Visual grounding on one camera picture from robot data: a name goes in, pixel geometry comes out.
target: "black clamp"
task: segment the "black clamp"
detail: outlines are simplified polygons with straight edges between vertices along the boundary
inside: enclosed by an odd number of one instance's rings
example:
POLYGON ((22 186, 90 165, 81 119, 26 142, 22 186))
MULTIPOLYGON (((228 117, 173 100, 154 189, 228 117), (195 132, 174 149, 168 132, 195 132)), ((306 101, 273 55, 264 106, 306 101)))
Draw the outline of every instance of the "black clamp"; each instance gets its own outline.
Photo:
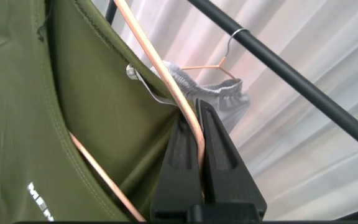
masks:
POLYGON ((150 208, 153 222, 261 222, 266 201, 216 114, 196 102, 205 138, 201 195, 197 147, 183 115, 174 126, 150 208))

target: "hanger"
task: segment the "hanger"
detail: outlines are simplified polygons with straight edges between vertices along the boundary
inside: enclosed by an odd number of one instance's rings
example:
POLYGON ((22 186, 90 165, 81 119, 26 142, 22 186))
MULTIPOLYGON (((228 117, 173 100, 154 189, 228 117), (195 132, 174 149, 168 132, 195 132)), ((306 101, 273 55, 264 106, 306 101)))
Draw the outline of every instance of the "hanger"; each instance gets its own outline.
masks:
POLYGON ((234 75, 232 75, 230 72, 228 72, 227 70, 225 70, 224 68, 222 68, 222 64, 223 62, 226 60, 227 55, 229 54, 230 51, 230 41, 231 39, 233 39, 233 37, 240 31, 242 30, 246 30, 245 28, 241 28, 236 30, 231 36, 229 41, 227 42, 227 51, 226 54, 224 55, 224 57, 222 58, 222 60, 217 64, 217 65, 205 65, 205 66, 191 66, 191 67, 184 67, 181 68, 182 70, 192 70, 192 69, 203 69, 203 68, 216 68, 221 70, 222 72, 224 72, 226 75, 230 76, 233 80, 237 80, 234 75))
MULTIPOLYGON (((179 86, 172 78, 166 66, 163 64, 162 59, 158 55, 157 51, 154 49, 150 40, 147 38, 145 32, 137 22, 135 16, 133 15, 130 7, 126 3, 125 0, 114 0, 117 8, 120 10, 123 15, 125 21, 127 22, 129 28, 132 33, 135 35, 136 39, 139 41, 140 46, 145 51, 146 55, 152 62, 155 69, 161 76, 161 79, 169 89, 170 93, 173 96, 173 99, 176 101, 179 109, 183 113, 186 121, 189 123, 190 128, 195 136, 196 144, 197 144, 197 158, 198 158, 198 166, 201 175, 201 168, 203 167, 204 162, 204 153, 205 153, 205 142, 203 131, 201 130, 201 126, 198 123, 197 117, 194 111, 191 109, 190 105, 187 102, 187 99, 179 89, 179 86)), ((119 187, 111 180, 111 178, 107 175, 106 171, 96 162, 93 156, 85 149, 85 147, 77 140, 77 138, 69 133, 74 145, 77 149, 84 155, 86 160, 91 164, 91 166, 95 169, 95 171, 100 175, 100 177, 107 183, 109 188, 114 192, 114 194, 118 197, 118 199, 125 205, 125 207, 130 211, 130 213, 136 218, 136 220, 140 222, 145 222, 145 218, 140 214, 139 211, 133 206, 131 201, 124 195, 124 193, 119 189, 119 187)))

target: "green jacket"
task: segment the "green jacket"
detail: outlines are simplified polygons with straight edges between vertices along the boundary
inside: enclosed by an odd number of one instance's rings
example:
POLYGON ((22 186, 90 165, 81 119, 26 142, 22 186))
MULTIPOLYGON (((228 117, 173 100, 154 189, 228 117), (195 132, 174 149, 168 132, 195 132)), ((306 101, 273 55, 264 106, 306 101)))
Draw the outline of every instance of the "green jacket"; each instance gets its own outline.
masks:
POLYGON ((91 1, 0 0, 0 223, 132 219, 69 131, 149 217, 178 110, 129 63, 172 99, 91 1))

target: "green fabric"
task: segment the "green fabric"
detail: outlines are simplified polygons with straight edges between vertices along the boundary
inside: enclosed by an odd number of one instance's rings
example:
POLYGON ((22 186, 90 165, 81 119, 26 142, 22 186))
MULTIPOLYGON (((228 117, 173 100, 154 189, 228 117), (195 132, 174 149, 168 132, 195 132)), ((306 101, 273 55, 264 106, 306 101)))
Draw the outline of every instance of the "green fabric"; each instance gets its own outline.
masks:
POLYGON ((131 219, 68 130, 148 217, 178 110, 127 77, 131 63, 171 98, 91 1, 54 1, 42 42, 47 10, 0 0, 0 223, 47 220, 45 210, 55 221, 131 219))

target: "black rod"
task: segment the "black rod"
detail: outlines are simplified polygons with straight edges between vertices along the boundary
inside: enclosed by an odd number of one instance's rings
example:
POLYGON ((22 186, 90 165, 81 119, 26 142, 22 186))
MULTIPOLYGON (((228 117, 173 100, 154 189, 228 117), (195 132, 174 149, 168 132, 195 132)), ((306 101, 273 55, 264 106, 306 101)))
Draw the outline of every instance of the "black rod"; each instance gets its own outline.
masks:
POLYGON ((110 23, 110 25, 112 24, 112 20, 114 19, 114 16, 116 15, 116 11, 117 11, 116 3, 114 2, 114 0, 110 0, 109 6, 108 6, 107 12, 106 12, 106 20, 110 23))
MULTIPOLYGON (((210 1, 188 1, 229 35, 243 28, 210 1)), ((304 96, 310 103, 315 105, 315 107, 323 112, 328 118, 333 120, 339 127, 358 141, 358 120, 346 110, 341 108, 337 103, 330 99, 330 97, 325 95, 321 90, 303 77, 303 75, 256 39, 248 30, 239 32, 234 38, 297 92, 304 96)))

